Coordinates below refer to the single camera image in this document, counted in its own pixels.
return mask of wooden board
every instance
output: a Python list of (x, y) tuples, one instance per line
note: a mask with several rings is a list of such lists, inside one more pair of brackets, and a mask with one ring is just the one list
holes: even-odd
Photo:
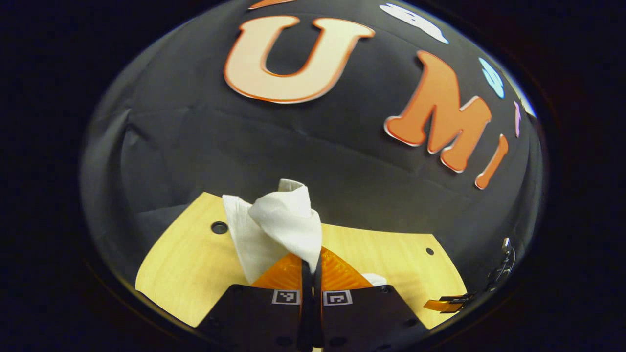
[[(247, 285), (226, 222), (222, 198), (200, 195), (152, 247), (139, 268), (135, 289), (184, 323), (196, 327), (232, 284)], [(427, 328), (453, 314), (423, 308), (429, 299), (467, 293), (463, 280), (431, 234), (401, 234), (322, 224), (323, 246), (361, 273), (384, 276)]]

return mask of black fabric backdrop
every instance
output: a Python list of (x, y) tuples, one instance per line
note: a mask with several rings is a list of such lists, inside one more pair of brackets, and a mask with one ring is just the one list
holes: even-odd
[[(443, 331), (434, 350), (624, 350), (615, 305), (623, 296), (624, 186), (615, 163), (623, 150), (616, 40), (623, 6), (420, 2), (516, 58), (543, 90), (540, 116), (553, 115), (541, 119), (551, 141), (550, 194), (532, 250), (497, 297)], [(87, 117), (120, 68), (210, 3), (0, 4), (7, 350), (180, 350), (171, 336), (179, 328), (107, 270), (94, 272), (98, 256), (80, 246), (89, 241), (76, 170)], [(445, 336), (453, 339), (444, 343)]]
[[(298, 1), (247, 11), (251, 3), (225, 3), (153, 43), (96, 109), (81, 189), (92, 236), (114, 270), (134, 284), (154, 242), (201, 192), (253, 202), (281, 178), (309, 187), (312, 207), (325, 223), (433, 233), (469, 291), (484, 288), (504, 237), (523, 256), (539, 207), (539, 141), (533, 117), (525, 113), (515, 137), (513, 100), (520, 100), (501, 73), (505, 98), (497, 97), (478, 61), (489, 59), (475, 44), (413, 9), (442, 29), (450, 44), (440, 43), (380, 10), (378, 1)], [(278, 74), (293, 73), (306, 61), (319, 35), (311, 25), (315, 18), (355, 21), (376, 35), (358, 42), (336, 86), (316, 100), (278, 105), (246, 98), (224, 81), (226, 57), (241, 23), (276, 14), (301, 20), (269, 54), (268, 69)], [(461, 104), (478, 95), (492, 111), (461, 174), (424, 146), (405, 146), (382, 130), (419, 83), (420, 49), (455, 70)], [(500, 133), (509, 152), (489, 186), (479, 190), (474, 179)]]

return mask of orange letter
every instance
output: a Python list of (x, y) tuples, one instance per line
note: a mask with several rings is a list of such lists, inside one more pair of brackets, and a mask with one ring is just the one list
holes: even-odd
[(260, 9), (266, 6), (271, 6), (271, 5), (276, 5), (276, 4), (290, 3), (291, 1), (295, 1), (295, 0), (263, 0), (263, 1), (259, 1), (258, 3), (254, 5), (251, 5), (248, 8), (248, 10)]
[(508, 153), (508, 141), (506, 140), (506, 137), (501, 134), (500, 140), (498, 141), (498, 149), (496, 149), (495, 154), (493, 154), (493, 158), (491, 158), (491, 161), (487, 164), (485, 171), (481, 172), (478, 177), (476, 177), (476, 182), (474, 182), (476, 187), (480, 189), (485, 189), (485, 187), (487, 187), (489, 180), (491, 180), (491, 176), (493, 176), (498, 169), (498, 166), (500, 166), (500, 162), (502, 161), (502, 158), (505, 157), (506, 153)]
[(292, 75), (267, 70), (265, 60), (284, 28), (300, 20), (293, 16), (251, 19), (239, 29), (224, 66), (224, 78), (236, 92), (274, 103), (302, 103), (318, 98), (337, 83), (359, 38), (371, 38), (374, 31), (362, 24), (334, 18), (318, 18), (321, 28), (313, 51), (304, 66)]
[(456, 172), (463, 172), (483, 130), (491, 121), (491, 111), (483, 99), (474, 96), (459, 107), (459, 83), (456, 73), (437, 56), (418, 51), (424, 73), (418, 89), (400, 116), (390, 116), (384, 124), (392, 137), (417, 147), (424, 143), (424, 125), (433, 116), (428, 152), (441, 152), (441, 162)]

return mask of black screw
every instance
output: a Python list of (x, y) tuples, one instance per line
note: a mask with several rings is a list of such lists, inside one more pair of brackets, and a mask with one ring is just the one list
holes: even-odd
[(228, 225), (222, 221), (216, 221), (211, 225), (211, 231), (218, 235), (225, 234), (228, 231)]
[(331, 344), (331, 346), (333, 347), (339, 347), (339, 346), (343, 346), (345, 345), (347, 342), (345, 337), (339, 336), (336, 338), (332, 338), (329, 343)]
[(281, 336), (279, 338), (276, 338), (276, 344), (279, 346), (290, 346), (292, 345), (294, 342), (285, 336)]
[(411, 326), (415, 326), (418, 323), (418, 320), (415, 318), (411, 318), (411, 319), (407, 319), (403, 325), (406, 326), (407, 328), (410, 328)]

